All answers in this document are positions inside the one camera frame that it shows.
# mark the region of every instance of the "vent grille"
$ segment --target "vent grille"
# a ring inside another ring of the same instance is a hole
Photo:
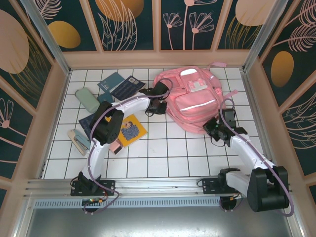
[[[35,202],[35,209],[48,208],[83,208],[83,199],[39,199]],[[111,200],[94,203],[87,208],[103,207]],[[178,198],[122,198],[115,201],[109,208],[122,207],[181,207],[181,206],[218,206],[219,197],[178,197]]]

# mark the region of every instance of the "robotic arm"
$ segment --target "robotic arm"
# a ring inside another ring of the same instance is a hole
[[[91,128],[105,111],[114,106],[116,108],[105,114],[106,117],[111,117],[109,122],[101,119],[96,126],[90,146],[91,154],[84,169],[78,175],[80,188],[88,190],[89,196],[96,195],[99,189],[93,180],[100,181],[105,154],[108,152],[109,145],[117,139],[123,119],[141,110],[146,110],[147,113],[164,114],[166,103],[161,103],[162,98],[158,96],[165,94],[168,90],[166,85],[158,82],[154,88],[143,89],[132,98],[120,103],[110,104],[106,101],[101,103],[90,124]],[[247,171],[251,171],[251,176],[243,174],[236,168],[222,169],[218,174],[219,184],[222,187],[234,188],[246,196],[250,207],[255,212],[287,208],[289,206],[287,194],[271,171],[267,169],[267,165],[273,168],[288,190],[287,171],[282,166],[275,166],[263,155],[258,157],[260,153],[257,150],[255,152],[247,144],[251,144],[247,132],[242,127],[236,127],[234,110],[224,109],[223,112],[223,117],[220,116],[219,122],[216,118],[211,119],[203,126],[204,130],[216,141],[223,140],[228,147],[237,152]],[[232,127],[235,132],[232,132],[225,124]]]

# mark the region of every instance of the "blue notebook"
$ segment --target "blue notebook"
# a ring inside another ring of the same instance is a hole
[[[130,76],[117,88],[115,88],[115,90],[112,91],[111,94],[118,100],[122,101],[136,94],[145,85],[146,84],[142,81]]]
[[[102,103],[105,100],[108,101],[109,103],[114,102],[112,95],[109,92],[104,92],[103,94],[99,95],[97,99],[100,103]]]
[[[105,78],[103,81],[98,83],[98,86],[103,90],[104,92],[109,92],[111,89],[116,87],[118,84],[120,84],[122,81],[124,81],[124,78],[118,74],[113,73],[112,75]]]
[[[90,140],[90,133],[91,133],[90,123],[93,120],[93,117],[94,117],[94,114],[91,114],[88,117],[85,117],[85,118],[79,120],[79,123],[80,123],[81,127],[83,128],[85,134],[89,138],[89,140]]]

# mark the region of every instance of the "white tile floor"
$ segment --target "white tile floor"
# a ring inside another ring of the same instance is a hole
[[[70,129],[77,129],[84,134],[78,120],[90,115],[74,96],[78,89],[88,87],[95,96],[98,96],[103,91],[97,83],[114,72],[118,72],[124,78],[133,75],[150,87],[155,76],[163,70],[72,71],[42,178],[73,178],[84,167],[87,155],[83,157],[67,136]],[[233,89],[239,91],[233,96],[238,123],[248,131],[254,145],[262,151],[239,69],[214,68],[211,71],[221,80],[224,93]],[[225,167],[244,169],[240,158],[231,148],[215,146],[222,145],[222,142],[213,141],[213,145],[208,136],[185,132],[168,115],[147,117],[144,112],[135,115],[147,129],[148,136],[117,155],[109,152],[104,157],[103,178],[209,176],[217,175],[220,169]]]

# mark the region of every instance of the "mint green eyeglass case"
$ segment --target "mint green eyeglass case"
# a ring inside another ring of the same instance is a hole
[[[100,102],[87,88],[77,90],[75,96],[82,103],[85,109],[92,114],[95,113],[100,106]]]

